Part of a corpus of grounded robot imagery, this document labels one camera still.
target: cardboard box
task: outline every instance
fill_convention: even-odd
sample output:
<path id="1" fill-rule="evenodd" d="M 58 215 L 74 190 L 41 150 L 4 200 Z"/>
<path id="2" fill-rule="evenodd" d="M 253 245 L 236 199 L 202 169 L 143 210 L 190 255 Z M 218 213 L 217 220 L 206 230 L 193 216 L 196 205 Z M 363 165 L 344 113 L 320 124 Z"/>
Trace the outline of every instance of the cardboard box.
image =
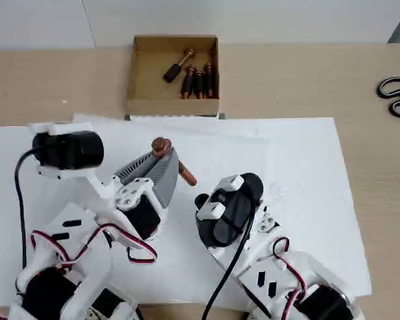
<path id="1" fill-rule="evenodd" d="M 171 83 L 163 75 L 193 48 L 194 58 Z M 181 99 L 186 66 L 212 63 L 216 99 Z M 218 38 L 215 36 L 135 36 L 129 78 L 128 108 L 131 115 L 217 115 L 219 110 Z"/>

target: scissors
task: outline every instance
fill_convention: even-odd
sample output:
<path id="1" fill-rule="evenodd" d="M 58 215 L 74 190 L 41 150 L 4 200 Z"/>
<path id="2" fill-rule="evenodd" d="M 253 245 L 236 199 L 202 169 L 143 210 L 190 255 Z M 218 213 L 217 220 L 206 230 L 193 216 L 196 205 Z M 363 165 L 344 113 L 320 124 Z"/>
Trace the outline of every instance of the scissors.
<path id="1" fill-rule="evenodd" d="M 382 81 L 379 84 L 378 88 L 376 89 L 378 97 L 381 97 L 383 99 L 391 99 L 394 97 L 400 98 L 400 89 L 396 89 L 394 91 L 385 90 L 385 86 L 390 83 L 400 83 L 400 77 L 390 77 Z M 400 110 L 398 110 L 399 107 L 400 107 L 400 99 L 390 104 L 388 110 L 390 114 L 392 114 L 394 117 L 400 118 Z"/>

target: wooden desk surface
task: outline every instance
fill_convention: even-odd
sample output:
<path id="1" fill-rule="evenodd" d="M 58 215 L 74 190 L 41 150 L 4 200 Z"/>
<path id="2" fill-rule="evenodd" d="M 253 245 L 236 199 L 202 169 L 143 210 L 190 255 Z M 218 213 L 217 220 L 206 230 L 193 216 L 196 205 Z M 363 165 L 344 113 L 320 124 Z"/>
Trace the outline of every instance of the wooden desk surface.
<path id="1" fill-rule="evenodd" d="M 373 283 L 361 306 L 368 319 L 400 319 L 400 119 L 375 96 L 400 75 L 400 45 L 221 46 L 219 59 L 228 118 L 335 118 Z M 0 125 L 122 117 L 129 60 L 130 48 L 0 52 Z M 146 320 L 199 319 L 202 307 L 144 310 Z"/>

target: white wall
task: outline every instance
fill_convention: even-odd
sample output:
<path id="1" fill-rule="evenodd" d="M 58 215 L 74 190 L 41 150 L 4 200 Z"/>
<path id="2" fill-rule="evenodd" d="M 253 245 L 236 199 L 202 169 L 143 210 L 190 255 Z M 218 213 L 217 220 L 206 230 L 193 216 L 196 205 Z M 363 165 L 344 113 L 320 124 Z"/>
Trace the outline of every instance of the white wall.
<path id="1" fill-rule="evenodd" d="M 400 0 L 0 0 L 0 49 L 127 45 L 141 33 L 385 43 L 399 21 Z"/>

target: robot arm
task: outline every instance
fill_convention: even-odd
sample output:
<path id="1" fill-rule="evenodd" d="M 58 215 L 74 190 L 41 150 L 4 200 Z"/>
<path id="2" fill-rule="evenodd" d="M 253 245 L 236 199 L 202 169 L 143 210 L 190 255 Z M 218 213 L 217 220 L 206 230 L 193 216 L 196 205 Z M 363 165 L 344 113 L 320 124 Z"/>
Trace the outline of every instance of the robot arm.
<path id="1" fill-rule="evenodd" d="M 289 249 L 282 226 L 260 200 L 262 193 L 260 178 L 246 173 L 224 178 L 210 196 L 196 198 L 200 238 L 224 269 L 232 266 L 249 212 L 255 213 L 231 270 L 255 304 L 249 319 L 364 319 L 340 278 L 309 254 Z"/>
<path id="2" fill-rule="evenodd" d="M 94 310 L 107 319 L 138 319 L 134 300 L 121 299 L 109 284 L 111 244 L 124 245 L 132 263 L 156 260 L 147 242 L 165 221 L 181 167 L 170 140 L 154 140 L 152 152 L 103 185 L 95 168 L 104 149 L 90 124 L 40 124 L 33 130 L 38 173 L 53 179 L 84 178 L 97 196 L 86 208 L 67 204 L 43 230 L 32 232 L 34 257 L 17 278 L 21 299 L 11 306 L 9 318 L 81 320 Z"/>

